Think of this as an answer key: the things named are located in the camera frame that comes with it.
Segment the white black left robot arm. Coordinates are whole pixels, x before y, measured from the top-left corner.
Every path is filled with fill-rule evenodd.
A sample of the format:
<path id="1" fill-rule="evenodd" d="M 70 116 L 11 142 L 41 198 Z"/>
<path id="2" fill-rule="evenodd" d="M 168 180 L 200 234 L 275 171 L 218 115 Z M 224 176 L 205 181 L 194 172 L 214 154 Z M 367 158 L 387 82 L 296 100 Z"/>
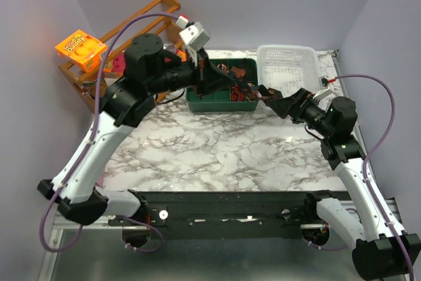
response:
<path id="1" fill-rule="evenodd" d="M 124 52 L 123 76 L 99 100 L 99 112 L 66 166 L 39 192 L 58 205 L 64 218 L 87 226 L 103 215 L 123 216 L 130 224 L 145 220 L 146 210 L 135 192 L 107 192 L 95 184 L 118 146 L 156 105 L 155 96 L 193 87 L 202 97 L 233 84 L 233 79 L 200 49 L 198 61 L 183 62 L 164 50 L 155 34 L 135 37 Z"/>

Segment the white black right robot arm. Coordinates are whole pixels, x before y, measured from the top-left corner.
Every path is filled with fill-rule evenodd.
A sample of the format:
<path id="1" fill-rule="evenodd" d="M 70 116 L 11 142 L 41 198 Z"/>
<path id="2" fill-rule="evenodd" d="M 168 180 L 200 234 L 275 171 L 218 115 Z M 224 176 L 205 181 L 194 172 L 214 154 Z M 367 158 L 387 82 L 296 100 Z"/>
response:
<path id="1" fill-rule="evenodd" d="M 303 216 L 327 222 L 351 250 L 354 267 L 364 280 L 407 274 L 420 253 L 420 238 L 409 234 L 388 207 L 368 169 L 367 155 L 353 135 L 357 121 L 355 102 L 343 96 L 332 99 L 327 110 L 313 93 L 301 88 L 289 97 L 259 86 L 261 99 L 280 118 L 305 123 L 321 135 L 321 152 L 345 185 L 359 218 L 344 209 L 328 192 L 311 193 Z"/>

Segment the dark orange-patterned necktie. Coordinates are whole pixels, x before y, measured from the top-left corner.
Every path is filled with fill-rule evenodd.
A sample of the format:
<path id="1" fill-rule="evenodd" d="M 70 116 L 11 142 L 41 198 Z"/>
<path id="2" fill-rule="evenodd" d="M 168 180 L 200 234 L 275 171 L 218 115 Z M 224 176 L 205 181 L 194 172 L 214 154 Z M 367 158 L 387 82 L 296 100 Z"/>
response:
<path id="1" fill-rule="evenodd" d="M 236 66 L 233 66 L 231 68 L 227 68 L 225 70 L 225 73 L 235 80 L 235 84 L 233 86 L 238 86 L 239 88 L 241 88 L 242 92 L 244 92 L 247 86 L 256 86 L 254 83 L 246 80 L 247 71 L 244 68 L 238 68 Z M 262 100 L 262 89 L 266 87 L 263 85 L 259 85 L 256 87 L 258 87 L 259 91 L 259 98 L 257 101 L 260 101 Z"/>

